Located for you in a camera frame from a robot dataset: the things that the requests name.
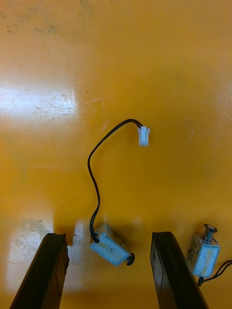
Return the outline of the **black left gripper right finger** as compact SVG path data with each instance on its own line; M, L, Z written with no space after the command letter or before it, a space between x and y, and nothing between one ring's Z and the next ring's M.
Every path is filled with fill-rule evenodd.
M171 232L152 233L150 261L160 309L208 308Z

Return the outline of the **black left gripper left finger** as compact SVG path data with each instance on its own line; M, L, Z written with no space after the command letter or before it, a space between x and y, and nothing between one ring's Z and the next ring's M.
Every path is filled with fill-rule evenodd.
M66 235L46 234L10 308L58 309L68 265Z

